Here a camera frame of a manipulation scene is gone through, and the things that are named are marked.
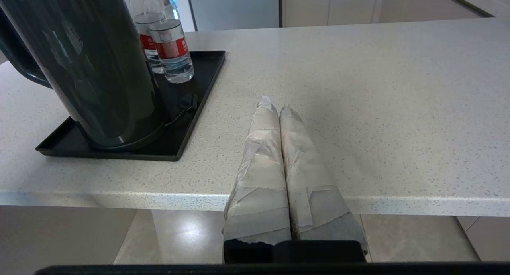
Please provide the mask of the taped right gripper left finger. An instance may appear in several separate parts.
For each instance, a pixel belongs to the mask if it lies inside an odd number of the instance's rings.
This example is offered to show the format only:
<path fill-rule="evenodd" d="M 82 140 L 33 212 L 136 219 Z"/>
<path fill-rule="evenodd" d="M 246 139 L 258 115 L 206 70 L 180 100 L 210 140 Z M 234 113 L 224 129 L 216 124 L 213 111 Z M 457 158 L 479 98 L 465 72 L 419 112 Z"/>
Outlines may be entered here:
<path fill-rule="evenodd" d="M 292 239 L 281 128 L 267 96 L 253 113 L 224 219 L 224 263 L 271 263 L 273 247 Z"/>

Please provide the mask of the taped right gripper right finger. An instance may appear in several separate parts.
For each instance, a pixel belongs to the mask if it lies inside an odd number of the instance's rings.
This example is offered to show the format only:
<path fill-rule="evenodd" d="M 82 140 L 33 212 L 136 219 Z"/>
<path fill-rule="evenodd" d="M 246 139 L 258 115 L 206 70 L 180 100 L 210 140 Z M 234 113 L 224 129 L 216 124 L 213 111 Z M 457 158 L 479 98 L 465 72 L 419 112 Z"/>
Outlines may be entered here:
<path fill-rule="evenodd" d="M 304 121 L 285 105 L 279 123 L 293 238 L 357 241 L 366 255 L 363 228 L 330 176 Z"/>

